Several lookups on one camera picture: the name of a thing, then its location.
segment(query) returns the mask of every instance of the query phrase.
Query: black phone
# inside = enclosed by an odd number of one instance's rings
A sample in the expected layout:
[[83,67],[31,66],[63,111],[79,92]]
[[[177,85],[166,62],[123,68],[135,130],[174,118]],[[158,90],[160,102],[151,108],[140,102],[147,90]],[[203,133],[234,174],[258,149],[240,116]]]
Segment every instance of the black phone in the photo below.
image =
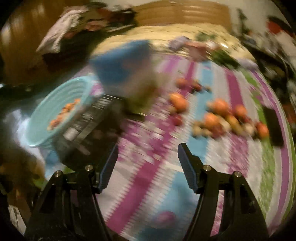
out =
[[284,145],[283,133],[281,131],[281,126],[275,110],[266,106],[262,106],[262,109],[265,115],[266,125],[269,130],[271,145],[282,147]]

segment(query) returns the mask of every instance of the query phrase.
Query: clothes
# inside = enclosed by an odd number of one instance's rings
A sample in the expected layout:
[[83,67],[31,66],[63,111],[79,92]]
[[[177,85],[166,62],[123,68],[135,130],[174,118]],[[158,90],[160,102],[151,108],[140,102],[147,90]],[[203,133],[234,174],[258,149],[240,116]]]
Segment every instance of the clothes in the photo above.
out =
[[76,27],[79,24],[81,14],[87,11],[87,7],[81,6],[80,9],[70,10],[61,16],[49,29],[36,52],[41,54],[58,53],[61,48],[61,39],[63,36],[70,28]]

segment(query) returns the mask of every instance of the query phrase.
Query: black gripper frame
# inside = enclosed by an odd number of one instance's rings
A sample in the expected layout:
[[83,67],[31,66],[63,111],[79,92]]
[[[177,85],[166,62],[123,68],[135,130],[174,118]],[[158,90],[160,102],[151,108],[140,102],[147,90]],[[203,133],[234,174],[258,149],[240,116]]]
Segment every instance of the black gripper frame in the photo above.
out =
[[[118,158],[118,146],[109,158]],[[29,241],[125,240],[109,230],[96,194],[109,180],[100,178],[104,163],[87,165],[78,172],[56,171],[39,197],[25,232]]]
[[[191,168],[182,164],[188,185],[200,194],[192,222],[184,241],[259,241],[267,240],[268,232],[258,202],[243,175],[217,172],[203,165],[191,154],[185,143],[178,146],[179,159],[186,158]],[[224,190],[223,214],[219,233],[211,236],[219,190]]]

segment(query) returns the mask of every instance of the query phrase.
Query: striped blanket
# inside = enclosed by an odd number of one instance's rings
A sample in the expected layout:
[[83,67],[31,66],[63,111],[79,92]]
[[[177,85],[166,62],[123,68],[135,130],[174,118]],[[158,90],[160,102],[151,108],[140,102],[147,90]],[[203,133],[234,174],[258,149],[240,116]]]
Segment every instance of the striped blanket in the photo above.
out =
[[[246,177],[266,219],[274,232],[291,209],[295,189],[295,150],[283,109],[260,72],[230,71],[212,62],[195,63],[185,57],[155,54],[155,70],[169,75],[163,95],[156,100],[144,123],[129,123],[119,140],[119,158],[108,187],[97,196],[107,225],[129,240],[182,240],[195,212],[198,195],[189,189],[177,146],[186,142],[194,155],[218,172],[239,170]],[[92,74],[89,67],[76,76]],[[189,82],[199,79],[212,92],[191,94],[182,90],[190,105],[184,125],[175,127],[167,111],[168,93],[177,77]],[[243,104],[253,120],[265,122],[262,105],[275,109],[283,133],[284,147],[272,147],[270,140],[246,139],[227,134],[219,140],[191,137],[191,122],[202,119],[206,102],[225,99],[230,106]],[[219,229],[223,192],[219,194],[212,234]],[[155,228],[155,217],[174,213],[168,228]]]

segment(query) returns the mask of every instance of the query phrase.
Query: blue container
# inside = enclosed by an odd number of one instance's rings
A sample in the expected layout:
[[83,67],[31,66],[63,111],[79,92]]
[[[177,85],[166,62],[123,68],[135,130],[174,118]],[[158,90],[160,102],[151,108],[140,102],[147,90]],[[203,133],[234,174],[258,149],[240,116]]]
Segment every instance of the blue container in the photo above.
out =
[[[69,80],[49,93],[37,106],[29,120],[25,132],[27,145],[51,149],[53,139],[77,113],[79,107],[91,103],[92,87],[93,78],[84,76]],[[68,118],[55,129],[48,131],[49,123],[56,118],[66,104],[74,102],[76,98],[80,98],[80,103],[70,112]]]
[[132,97],[151,76],[151,50],[148,40],[130,41],[90,59],[104,93]]

